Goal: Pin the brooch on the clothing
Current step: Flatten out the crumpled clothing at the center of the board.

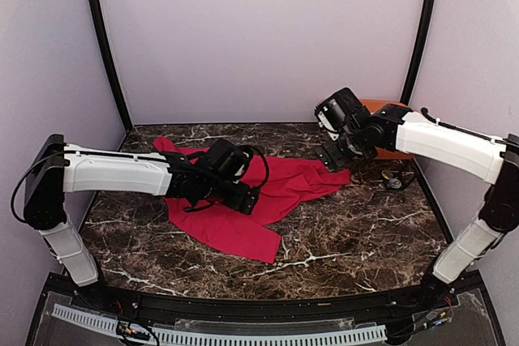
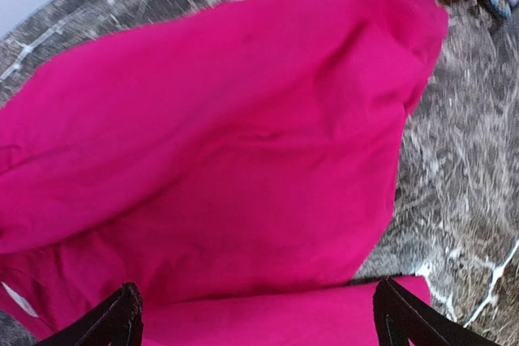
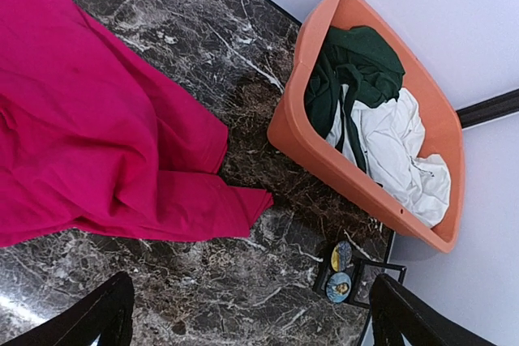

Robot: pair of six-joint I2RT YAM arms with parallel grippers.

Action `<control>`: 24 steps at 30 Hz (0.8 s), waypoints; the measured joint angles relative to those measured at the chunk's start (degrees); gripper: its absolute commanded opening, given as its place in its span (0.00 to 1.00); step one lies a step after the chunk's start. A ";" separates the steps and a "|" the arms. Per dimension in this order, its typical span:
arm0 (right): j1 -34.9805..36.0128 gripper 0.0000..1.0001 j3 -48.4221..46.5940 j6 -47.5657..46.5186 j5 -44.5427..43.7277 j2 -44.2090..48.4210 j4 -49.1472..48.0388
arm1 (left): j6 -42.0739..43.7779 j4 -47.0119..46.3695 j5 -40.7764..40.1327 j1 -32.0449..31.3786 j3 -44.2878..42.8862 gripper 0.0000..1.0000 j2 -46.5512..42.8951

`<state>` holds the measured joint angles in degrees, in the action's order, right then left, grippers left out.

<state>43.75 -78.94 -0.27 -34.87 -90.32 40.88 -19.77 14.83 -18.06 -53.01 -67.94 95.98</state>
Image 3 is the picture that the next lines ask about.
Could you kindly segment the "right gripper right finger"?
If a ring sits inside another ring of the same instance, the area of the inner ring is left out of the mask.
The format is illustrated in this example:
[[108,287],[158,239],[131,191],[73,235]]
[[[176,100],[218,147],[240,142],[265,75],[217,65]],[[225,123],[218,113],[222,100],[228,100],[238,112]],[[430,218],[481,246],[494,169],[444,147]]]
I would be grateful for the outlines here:
[[445,318],[409,289],[380,274],[370,291],[375,345],[490,345],[491,342]]

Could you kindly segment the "red t-shirt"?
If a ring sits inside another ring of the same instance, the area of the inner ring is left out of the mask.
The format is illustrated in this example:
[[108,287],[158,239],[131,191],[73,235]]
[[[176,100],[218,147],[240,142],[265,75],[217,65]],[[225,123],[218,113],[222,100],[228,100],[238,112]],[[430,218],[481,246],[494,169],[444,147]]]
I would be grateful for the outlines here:
[[1,0],[1,244],[77,228],[247,237],[272,206],[227,185],[228,129],[73,0]]

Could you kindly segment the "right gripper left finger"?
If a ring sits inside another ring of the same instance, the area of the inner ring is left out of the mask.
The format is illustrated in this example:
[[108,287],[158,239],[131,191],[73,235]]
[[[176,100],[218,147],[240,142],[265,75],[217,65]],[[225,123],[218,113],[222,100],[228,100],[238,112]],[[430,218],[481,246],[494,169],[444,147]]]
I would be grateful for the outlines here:
[[110,277],[68,310],[7,345],[129,345],[135,289],[128,273]]

